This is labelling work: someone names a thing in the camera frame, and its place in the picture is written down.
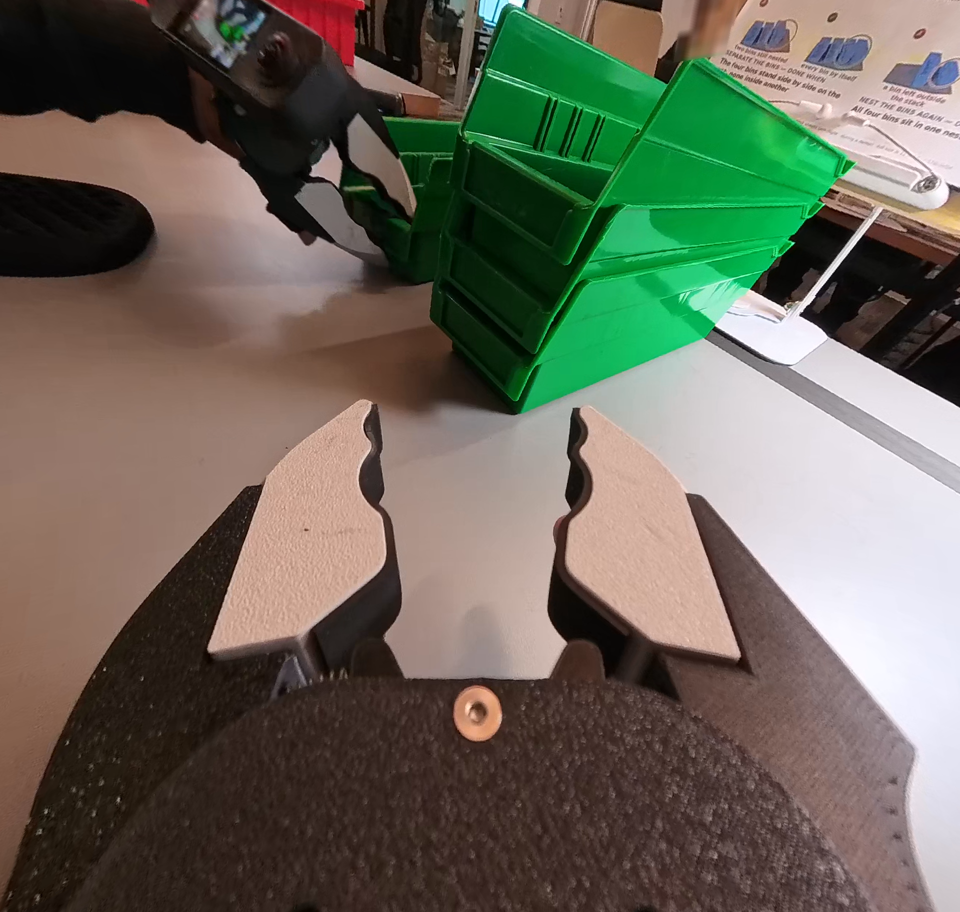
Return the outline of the wooden document stand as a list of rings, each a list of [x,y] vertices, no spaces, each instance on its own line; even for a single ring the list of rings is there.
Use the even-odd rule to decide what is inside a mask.
[[[726,50],[735,21],[746,2],[731,1],[734,15]],[[714,58],[726,50],[714,54]],[[803,312],[826,289],[883,210],[900,210],[911,217],[926,218],[946,205],[951,190],[958,188],[958,184],[949,183],[929,162],[866,118],[851,112],[835,113],[827,103],[769,102],[852,160],[851,170],[834,184],[850,188],[855,195],[865,198],[867,205],[873,206],[802,300],[783,304],[750,292],[738,299],[717,325],[719,332],[761,358],[794,366],[827,340],[824,330],[805,319]]]

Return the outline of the black perforated round pad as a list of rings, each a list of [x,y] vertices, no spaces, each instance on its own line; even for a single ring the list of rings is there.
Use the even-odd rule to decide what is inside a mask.
[[[1,276],[66,279],[136,261],[155,236],[153,218],[119,190],[65,179],[1,174]]]

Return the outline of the person's left hand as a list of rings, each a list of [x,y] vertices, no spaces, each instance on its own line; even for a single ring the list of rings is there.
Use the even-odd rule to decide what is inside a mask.
[[[188,76],[194,117],[203,141],[215,146],[235,161],[242,161],[243,150],[223,131],[216,89],[193,69],[188,71]]]

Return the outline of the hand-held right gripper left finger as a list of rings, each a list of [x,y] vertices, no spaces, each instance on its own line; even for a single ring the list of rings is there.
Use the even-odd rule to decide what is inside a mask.
[[[378,405],[360,399],[270,471],[207,643],[213,660],[282,653],[304,676],[329,676],[386,635],[402,580],[381,452]]]

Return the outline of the beige cardboard board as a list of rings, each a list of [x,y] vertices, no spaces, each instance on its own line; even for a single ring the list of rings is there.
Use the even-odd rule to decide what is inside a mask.
[[[600,0],[590,41],[626,65],[655,76],[663,30],[663,16],[656,10]]]

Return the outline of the grey desk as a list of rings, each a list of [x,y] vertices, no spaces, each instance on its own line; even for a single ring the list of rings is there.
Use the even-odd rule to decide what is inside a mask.
[[[2,170],[110,186],[156,235],[122,270],[2,279],[2,891],[102,654],[234,498],[379,405],[416,678],[546,677],[570,412],[706,498],[915,746],[911,825],[958,910],[958,493],[709,340],[528,414],[451,354],[430,290],[269,216],[220,150],[151,118],[2,119]],[[958,463],[958,409],[838,342],[796,369]]]

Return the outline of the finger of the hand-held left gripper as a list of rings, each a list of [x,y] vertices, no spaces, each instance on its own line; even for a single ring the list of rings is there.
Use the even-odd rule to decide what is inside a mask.
[[[354,113],[339,141],[342,159],[366,176],[407,220],[415,217],[417,199],[396,147],[378,114]]]
[[[322,239],[366,264],[387,265],[383,251],[351,217],[334,183],[325,178],[306,182],[295,194],[294,204],[302,213],[298,235],[305,244]]]

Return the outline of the white printed instruction sheet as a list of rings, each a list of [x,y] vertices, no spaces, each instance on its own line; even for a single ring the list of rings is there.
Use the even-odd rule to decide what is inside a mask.
[[[958,185],[959,0],[746,0],[717,66],[852,113]]]

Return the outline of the person's left forearm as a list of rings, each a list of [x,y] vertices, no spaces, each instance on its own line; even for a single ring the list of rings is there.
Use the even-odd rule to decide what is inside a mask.
[[[1,0],[1,113],[151,116],[198,142],[188,66],[130,0]]]

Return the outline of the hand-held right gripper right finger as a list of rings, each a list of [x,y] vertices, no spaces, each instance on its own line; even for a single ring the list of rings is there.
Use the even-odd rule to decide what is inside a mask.
[[[595,646],[612,679],[642,679],[662,657],[739,664],[682,483],[592,406],[571,412],[567,458],[547,601],[560,636]]]

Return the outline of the green plastic storage bin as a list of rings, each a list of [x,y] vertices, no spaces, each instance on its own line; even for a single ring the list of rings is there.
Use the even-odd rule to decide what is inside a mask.
[[[439,325],[445,300],[486,317],[525,352],[536,352],[588,282],[639,274],[656,298],[711,284],[736,272],[693,272],[706,260],[756,249],[772,256],[823,207],[761,206],[603,208],[590,219],[569,259],[491,208],[456,195],[440,236],[430,317]]]
[[[770,239],[697,248],[581,280],[531,351],[493,301],[470,289],[493,284],[495,271],[468,249],[466,282],[440,275],[430,317],[453,352],[521,414],[706,338],[791,247]]]
[[[344,167],[341,190],[351,218],[384,254],[402,282],[433,282],[441,233],[450,206],[450,171],[460,124],[411,117],[385,117],[416,198],[412,220],[398,214],[365,176]]]
[[[811,206],[854,168],[707,58],[664,83],[506,6],[462,119],[456,193],[552,258],[619,208]]]

